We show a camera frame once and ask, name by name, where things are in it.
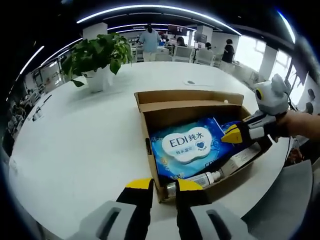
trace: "computer monitor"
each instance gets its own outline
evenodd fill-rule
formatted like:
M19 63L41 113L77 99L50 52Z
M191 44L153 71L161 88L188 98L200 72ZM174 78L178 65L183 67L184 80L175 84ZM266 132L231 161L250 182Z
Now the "computer monitor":
M205 44L207 42L207 35L201 34L196 31L194 34L194 41Z

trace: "led strip light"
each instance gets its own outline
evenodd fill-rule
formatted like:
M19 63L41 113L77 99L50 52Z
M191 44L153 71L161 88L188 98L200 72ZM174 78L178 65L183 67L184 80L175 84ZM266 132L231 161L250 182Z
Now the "led strip light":
M122 26L110 27L110 28L108 28L108 30L119 29L119 28L125 28L125 27L134 27L134 26L146 26L146 25L148 25L148 23L129 24L129 25L122 25ZM168 26L169 24L165 24L165 23L151 23L151 25ZM189 30L197 31L197 29L190 28L190 27L187 27L187 26L180 26L180 25L175 25L175 24L170 24L170 25L178 26L178 27L185 27L185 28L187 28L187 29L189 29Z
M294 34L294 31L292 30L292 27L290 26L288 20L281 14L281 12L277 11L278 14L280 15L280 17L282 18L284 25L286 26L286 28L288 29L288 32L290 34L290 37L292 39L292 42L295 44L296 43L296 36Z
M21 69L19 75L21 75L21 74L24 72L24 70L27 68L27 66L29 65L29 63L38 55L38 53L40 53L40 51L41 51L42 49L44 49L44 47L45 47L45 46L40 47L40 48L38 49L38 51L36 51L36 52L33 54L33 56L26 62L26 64L24 65L24 67Z
M65 53L68 52L68 51L70 51L70 49L65 50L64 52L60 53L60 54L58 55L58 57L60 57L61 55L65 54Z
M185 9L185 8L181 8L181 7L175 7L175 6L167 6L167 5L155 5L155 4L141 4L141 5L129 5L129 6L120 6L120 7L115 7L115 8L111 8L111 9L107 9L107 10L104 10L104 11L100 11L100 12L97 12L95 14L92 14L92 15L89 15L89 16L86 16L80 20L78 20L76 23L77 24L80 24L88 19L91 19L91 18L94 18L96 16L99 16L101 14L106 14L106 13L111 13L111 12L115 12L115 11L119 11L119 10L125 10L125 9L136 9L136 8L160 8L160 9L172 9L172 10L178 10L178 11L182 11L182 12L186 12L186 13L189 13L189 14L193 14L193 15L197 15L197 16L200 16L200 17L203 17L203 18L206 18L208 20L211 20L217 24L220 24L228 29L230 29L231 31L235 32L236 34L238 34L239 36L241 36L241 33L238 32L237 30L233 29L232 27L230 27L229 25L213 18L213 17L210 17L208 15L204 15L202 13L199 13L199 12L196 12L196 11L192 11L192 10L188 10L188 9Z
M123 31L117 31L116 33L117 34L120 34L120 33L125 33L125 32L132 32L132 31L145 31L146 29L130 29L130 30L123 30ZM156 31L168 31L168 29L164 29L164 28L153 28L153 30L156 30Z

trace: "person in blue shirt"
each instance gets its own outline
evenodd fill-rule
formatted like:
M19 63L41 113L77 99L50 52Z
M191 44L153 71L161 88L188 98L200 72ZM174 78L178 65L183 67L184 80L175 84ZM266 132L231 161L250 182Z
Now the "person in blue shirt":
M156 59L158 44L161 38L157 31L153 30L151 25L148 24L146 31L144 31L139 39L143 43L143 61L153 62Z

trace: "white bottle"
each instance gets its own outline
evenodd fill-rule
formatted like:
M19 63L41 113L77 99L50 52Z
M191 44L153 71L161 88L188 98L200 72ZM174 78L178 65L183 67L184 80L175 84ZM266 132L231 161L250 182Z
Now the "white bottle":
M215 172L206 172L202 173L200 175L196 175L190 178L187 178L185 180L193 181L197 184L199 184L202 188L205 188L214 182L217 182L221 178L221 173L219 171ZM173 197L176 195L176 183L172 182L166 186L168 197Z

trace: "green leaves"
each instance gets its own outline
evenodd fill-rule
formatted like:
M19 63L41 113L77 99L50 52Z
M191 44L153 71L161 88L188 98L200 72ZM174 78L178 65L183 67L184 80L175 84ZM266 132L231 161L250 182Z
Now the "green leaves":
M76 80L70 80L70 81L73 82L74 85L78 88L85 85L82 81L76 81Z
M99 34L96 39L84 39L72 47L71 55L62 63L62 71L72 79L74 75L83 76L110 65L111 72L117 74L121 64L127 62L132 62L127 39L118 33ZM72 82L77 87L83 85L80 81Z
M119 69L121 67L121 62L119 59L111 59L110 63L110 71L117 75Z

